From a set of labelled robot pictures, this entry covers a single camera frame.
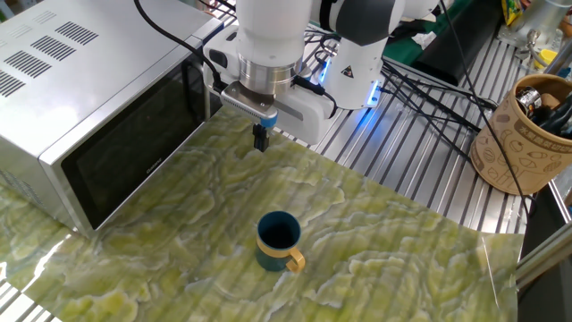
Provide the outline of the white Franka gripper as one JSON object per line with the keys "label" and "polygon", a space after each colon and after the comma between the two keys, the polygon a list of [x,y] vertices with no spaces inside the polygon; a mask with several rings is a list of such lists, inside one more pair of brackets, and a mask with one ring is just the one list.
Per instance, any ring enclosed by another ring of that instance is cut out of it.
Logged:
{"label": "white Franka gripper", "polygon": [[265,152],[268,130],[277,127],[316,144],[332,124],[333,102],[294,83],[303,63],[268,67],[250,62],[239,53],[237,25],[209,40],[203,49],[225,84],[219,97],[225,106],[254,123],[255,149]]}

